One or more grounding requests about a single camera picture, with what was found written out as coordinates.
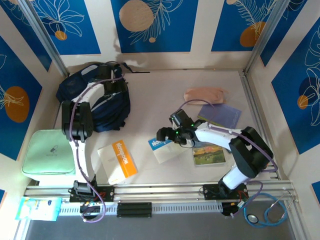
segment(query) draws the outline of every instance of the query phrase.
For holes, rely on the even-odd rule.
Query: pink cloth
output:
[[[228,93],[228,91],[220,87],[189,88],[184,93],[184,100],[189,101],[194,99],[201,99],[201,100],[206,100],[211,104],[222,104],[225,102],[224,93]],[[188,104],[203,105],[206,103],[203,101],[192,101],[192,102],[189,102]]]

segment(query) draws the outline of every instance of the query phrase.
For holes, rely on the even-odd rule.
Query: navy blue backpack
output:
[[[72,100],[86,89],[88,83],[110,79],[112,72],[114,78],[122,76],[119,64],[94,63],[87,66],[66,78],[59,85],[56,97],[60,103]],[[125,119],[128,117],[131,107],[129,90],[124,78],[113,83],[108,81],[103,85],[104,96],[91,107],[94,131],[98,133],[120,130],[120,127],[126,124]]]

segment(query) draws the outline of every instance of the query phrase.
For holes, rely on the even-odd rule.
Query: stethoscope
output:
[[[286,192],[278,199],[269,193],[264,193],[264,192],[259,193],[258,195],[266,196],[270,199],[273,199],[275,202],[272,203],[270,205],[270,207],[265,210],[264,215],[263,215],[265,222],[259,221],[258,217],[254,214],[247,214],[247,208],[244,207],[243,208],[243,215],[244,215],[244,219],[247,221],[247,223],[255,228],[275,227],[275,226],[282,224],[288,217],[288,209],[290,208],[290,206],[292,205],[292,203],[294,201],[297,201],[297,199],[291,194],[290,191],[288,191],[287,189],[284,189],[284,190]],[[288,205],[288,207],[286,207],[284,205],[284,203],[280,201],[287,193],[291,196],[291,202]],[[283,208],[284,213],[282,214],[281,218],[278,219],[277,222],[271,222],[268,214],[276,204],[279,204]]]

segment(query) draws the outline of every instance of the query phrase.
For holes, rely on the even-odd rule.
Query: gray floor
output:
[[[248,213],[262,218],[270,202],[253,202]],[[106,216],[84,223],[79,216],[56,222],[32,221],[27,240],[292,240],[290,221],[277,227],[254,228],[241,213],[226,219],[221,213],[154,214],[151,218]]]

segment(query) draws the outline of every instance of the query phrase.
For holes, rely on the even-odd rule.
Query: mint green pouch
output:
[[[74,156],[60,129],[36,131],[29,142],[22,165],[27,177],[39,175],[75,175]]]

